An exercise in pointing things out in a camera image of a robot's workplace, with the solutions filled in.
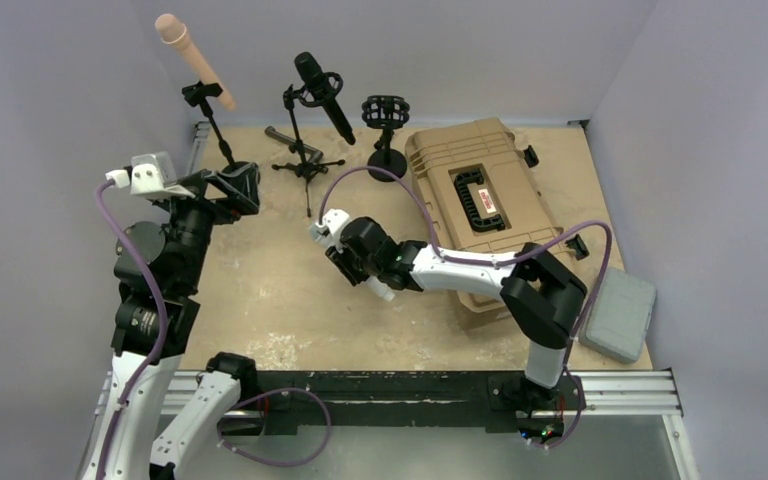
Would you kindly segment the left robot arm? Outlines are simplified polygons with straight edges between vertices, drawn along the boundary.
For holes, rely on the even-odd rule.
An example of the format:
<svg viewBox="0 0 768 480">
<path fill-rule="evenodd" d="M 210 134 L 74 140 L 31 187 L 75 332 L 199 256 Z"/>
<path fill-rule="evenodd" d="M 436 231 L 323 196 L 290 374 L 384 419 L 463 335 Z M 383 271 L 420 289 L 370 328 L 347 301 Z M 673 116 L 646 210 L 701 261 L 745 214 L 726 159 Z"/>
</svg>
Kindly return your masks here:
<svg viewBox="0 0 768 480">
<path fill-rule="evenodd" d="M 168 180 L 153 157 L 109 171 L 94 197 L 117 237 L 114 276 L 120 305 L 111 341 L 112 377 L 100 429 L 83 471 L 85 479 L 175 479 L 175 440 L 155 439 L 165 396 L 200 305 L 194 297 L 212 232 L 260 209 L 260 168 L 233 162 Z M 165 210 L 158 224 L 122 227 L 110 213 L 106 191 L 128 190 Z"/>
</svg>

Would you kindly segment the white microphone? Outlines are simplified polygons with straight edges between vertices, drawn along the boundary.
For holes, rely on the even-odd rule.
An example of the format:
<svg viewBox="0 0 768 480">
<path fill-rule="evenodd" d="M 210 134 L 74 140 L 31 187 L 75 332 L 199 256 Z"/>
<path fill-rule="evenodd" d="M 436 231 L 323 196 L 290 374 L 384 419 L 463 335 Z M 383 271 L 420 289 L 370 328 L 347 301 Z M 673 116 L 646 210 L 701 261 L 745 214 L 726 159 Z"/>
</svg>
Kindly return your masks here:
<svg viewBox="0 0 768 480">
<path fill-rule="evenodd" d="M 394 290 L 376 277 L 369 277 L 365 284 L 375 295 L 385 301 L 392 301 L 395 298 Z"/>
</svg>

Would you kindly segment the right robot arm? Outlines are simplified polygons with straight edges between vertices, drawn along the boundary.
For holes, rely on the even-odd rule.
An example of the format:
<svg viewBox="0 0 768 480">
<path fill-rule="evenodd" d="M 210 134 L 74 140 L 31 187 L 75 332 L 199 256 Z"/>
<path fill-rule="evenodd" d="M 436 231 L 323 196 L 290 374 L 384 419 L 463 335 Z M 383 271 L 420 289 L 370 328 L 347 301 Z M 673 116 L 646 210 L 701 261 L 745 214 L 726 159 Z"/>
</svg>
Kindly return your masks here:
<svg viewBox="0 0 768 480">
<path fill-rule="evenodd" d="M 454 252 L 423 241 L 395 242 L 369 217 L 332 209 L 309 228 L 312 239 L 351 285 L 391 301 L 398 291 L 453 291 L 501 302 L 529 341 L 522 376 L 492 388 L 510 408 L 554 408 L 575 321 L 588 290 L 551 253 L 528 243 L 520 252 Z"/>
</svg>

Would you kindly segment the black microphone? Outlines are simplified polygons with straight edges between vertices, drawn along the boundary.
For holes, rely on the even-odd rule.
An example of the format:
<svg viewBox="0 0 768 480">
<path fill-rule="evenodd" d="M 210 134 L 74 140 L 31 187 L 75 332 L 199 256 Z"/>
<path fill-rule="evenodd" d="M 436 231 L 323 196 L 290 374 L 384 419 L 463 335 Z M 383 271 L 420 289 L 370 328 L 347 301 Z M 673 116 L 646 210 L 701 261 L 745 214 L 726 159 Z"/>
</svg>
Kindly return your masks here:
<svg viewBox="0 0 768 480">
<path fill-rule="evenodd" d="M 342 90 L 342 77 L 336 72 L 325 72 L 310 52 L 299 53 L 294 66 L 304 84 L 306 94 L 301 98 L 308 108 L 322 107 L 337 133 L 349 145 L 356 143 L 352 126 L 336 97 Z"/>
</svg>

